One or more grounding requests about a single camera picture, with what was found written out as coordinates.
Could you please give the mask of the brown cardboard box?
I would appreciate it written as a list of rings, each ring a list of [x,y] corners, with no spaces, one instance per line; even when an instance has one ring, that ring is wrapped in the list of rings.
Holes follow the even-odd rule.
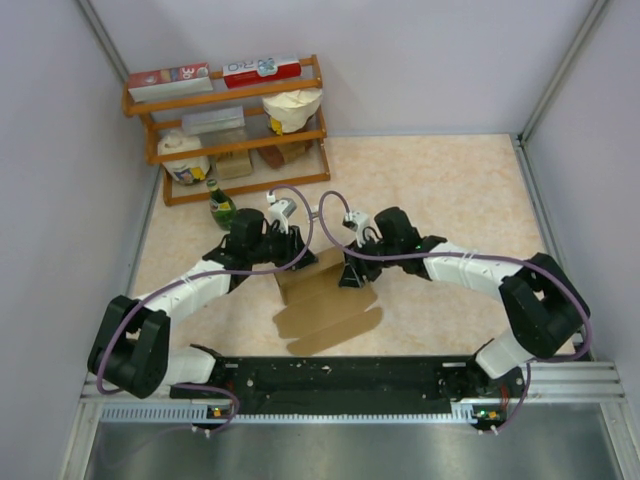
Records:
[[[296,271],[275,275],[285,308],[273,317],[289,354],[309,357],[363,335],[381,323],[383,309],[369,286],[341,287],[343,252],[335,247]]]

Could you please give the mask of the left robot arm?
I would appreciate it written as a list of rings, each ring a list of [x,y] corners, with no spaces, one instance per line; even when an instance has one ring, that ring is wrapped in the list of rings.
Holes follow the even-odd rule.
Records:
[[[223,297],[267,264],[271,273],[296,271],[316,263],[299,227],[263,213],[241,209],[221,242],[185,274],[139,298],[119,295],[107,305],[90,351],[89,371],[114,392],[144,399],[164,386],[193,384],[205,396],[226,387],[227,374],[216,353],[203,346],[170,346],[181,321]]]

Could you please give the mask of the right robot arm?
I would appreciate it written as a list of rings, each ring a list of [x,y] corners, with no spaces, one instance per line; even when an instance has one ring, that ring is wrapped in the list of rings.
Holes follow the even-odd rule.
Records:
[[[386,268],[432,282],[455,284],[500,302],[509,327],[472,357],[466,380],[476,394],[498,389],[516,366],[555,356],[589,319],[590,310],[559,264],[538,253],[527,260],[483,255],[440,236],[423,236],[406,213],[390,207],[375,217],[348,211],[340,286],[362,288]]]

